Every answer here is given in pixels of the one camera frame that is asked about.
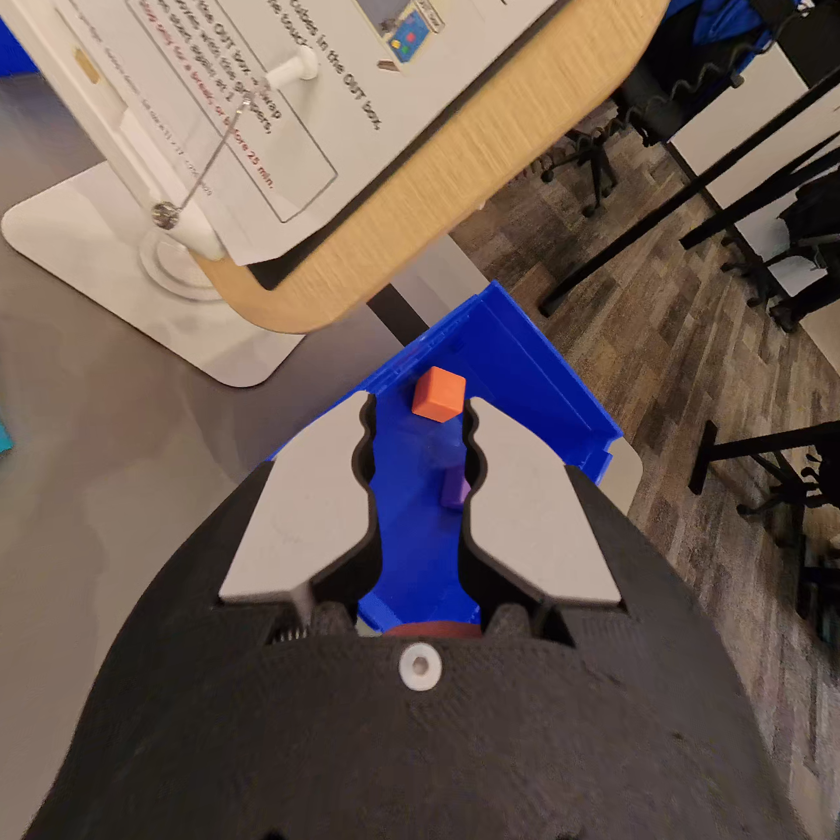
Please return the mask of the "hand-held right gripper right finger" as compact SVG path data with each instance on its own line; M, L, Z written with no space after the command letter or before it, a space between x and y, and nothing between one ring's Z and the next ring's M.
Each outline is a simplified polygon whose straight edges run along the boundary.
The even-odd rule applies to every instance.
M465 405L459 582L487 631L498 609L524 610L533 634L561 608L622 604L573 472L541 437L486 399Z

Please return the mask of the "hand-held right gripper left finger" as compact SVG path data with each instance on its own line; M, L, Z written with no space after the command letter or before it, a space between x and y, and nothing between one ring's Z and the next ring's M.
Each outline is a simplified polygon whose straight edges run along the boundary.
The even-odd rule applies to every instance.
M375 435L375 395L353 392L274 455L218 591L222 604L288 605L302 627L318 607L338 604L356 624L382 574Z

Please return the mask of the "purple cube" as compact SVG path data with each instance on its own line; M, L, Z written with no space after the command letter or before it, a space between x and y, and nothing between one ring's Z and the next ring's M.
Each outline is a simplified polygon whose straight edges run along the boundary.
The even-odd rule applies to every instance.
M441 507L450 511L462 511L469 492L470 483L466 477L466 466L447 467L439 496Z

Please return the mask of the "blue plastic bin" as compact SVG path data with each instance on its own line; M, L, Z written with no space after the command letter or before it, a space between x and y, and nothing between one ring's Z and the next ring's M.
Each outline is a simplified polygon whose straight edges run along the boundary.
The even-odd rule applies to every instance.
M0 22L0 76L1 78L39 74L39 69L12 31Z
M407 623L478 624L480 609L458 578L461 514L441 506L445 473L463 467L462 416L436 423L412 411L430 368L465 378L480 397L540 437L599 484L623 433L561 354L496 281L469 298L362 382L376 398L375 473L383 568L359 603L377 631Z

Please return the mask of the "grey desk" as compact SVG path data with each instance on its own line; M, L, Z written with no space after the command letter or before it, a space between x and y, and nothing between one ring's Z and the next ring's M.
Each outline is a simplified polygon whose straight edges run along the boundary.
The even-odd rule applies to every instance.
M593 245L582 189L512 183L363 306L304 339L263 384L208 378L2 241L1 834L20 838L92 681L162 564L232 489L426 323L479 291L490 246Z

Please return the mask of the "orange cube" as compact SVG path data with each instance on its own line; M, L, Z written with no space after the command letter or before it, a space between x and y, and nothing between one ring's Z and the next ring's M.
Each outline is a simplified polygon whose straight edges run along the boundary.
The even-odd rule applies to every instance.
M462 414L466 399L466 378L460 374L430 367L417 381L412 412L444 424Z

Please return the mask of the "wooden board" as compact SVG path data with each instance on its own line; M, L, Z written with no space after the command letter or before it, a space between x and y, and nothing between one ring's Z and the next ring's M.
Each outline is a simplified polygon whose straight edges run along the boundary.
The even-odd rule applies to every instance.
M194 260L262 329L307 334L341 320L603 102L667 6L568 2L274 290L230 258Z

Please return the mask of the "black office chair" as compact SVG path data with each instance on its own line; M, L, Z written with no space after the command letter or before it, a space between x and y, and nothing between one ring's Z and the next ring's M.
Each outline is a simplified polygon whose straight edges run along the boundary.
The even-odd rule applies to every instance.
M616 116L608 123L589 133L580 129L570 129L560 141L534 162L538 167L540 180L549 184L560 168L566 165L587 165L591 174L593 199L583 206L582 214L591 218L601 210L603 201L618 185L618 178L606 150L608 141L632 127L642 137L644 145L658 142L660 136L656 130L657 113L663 104L664 100L660 97L635 104L630 104L628 99L620 97L616 104Z
M792 264L818 274L795 294L786 292L768 313L785 333L796 331L808 316L833 305L839 299L839 173L830 171L807 182L795 192L792 204L778 215L786 243L782 251L763 260L730 260L724 272L737 271L742 277L761 277L749 300L751 307L767 303L781 288L774 267Z

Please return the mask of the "white office table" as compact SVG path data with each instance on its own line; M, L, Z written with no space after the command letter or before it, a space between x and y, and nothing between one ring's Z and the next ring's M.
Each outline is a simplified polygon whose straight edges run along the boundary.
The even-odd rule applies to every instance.
M545 317L554 314L573 289L834 89L838 85L838 59L828 62L830 72L809 87L781 47L772 46L765 56L756 58L746 70L741 92L722 93L676 133L677 141L684 141L676 150L689 152L691 180L603 251L558 281L539 303L540 313Z

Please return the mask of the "white instruction sheet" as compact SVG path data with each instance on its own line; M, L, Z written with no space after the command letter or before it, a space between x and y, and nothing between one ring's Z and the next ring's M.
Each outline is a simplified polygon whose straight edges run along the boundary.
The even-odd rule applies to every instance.
M282 89L304 80L290 103L338 173L313 203L288 223L277 220L225 153L239 116L208 147L189 140L196 116L179 80L126 2L90 2L102 44L143 97L146 116L162 122L182 179L230 257L248 266L286 254L328 224L418 134L553 2L289 2L309 33L299 57L271 71Z

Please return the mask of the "blue chair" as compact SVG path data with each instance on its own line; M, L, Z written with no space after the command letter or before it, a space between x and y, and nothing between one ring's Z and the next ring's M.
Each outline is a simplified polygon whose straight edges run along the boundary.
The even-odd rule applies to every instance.
M694 16L691 26L692 47L696 53L744 39L757 49L770 42L770 30L760 12L750 1L671 2L668 17L688 8Z

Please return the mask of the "black table leg frame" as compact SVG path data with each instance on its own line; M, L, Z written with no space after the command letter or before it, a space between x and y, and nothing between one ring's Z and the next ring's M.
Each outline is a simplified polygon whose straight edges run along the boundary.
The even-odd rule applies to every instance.
M772 488L766 500L757 507L737 505L740 516L757 517L782 505L802 510L821 507L839 508L838 421L728 443L719 443L717 438L718 426L712 421L707 421L688 481L688 489L694 495L699 496L702 493L712 463L751 458L776 479L777 485ZM791 467L783 453L797 448L815 450L816 468L806 467L799 473Z

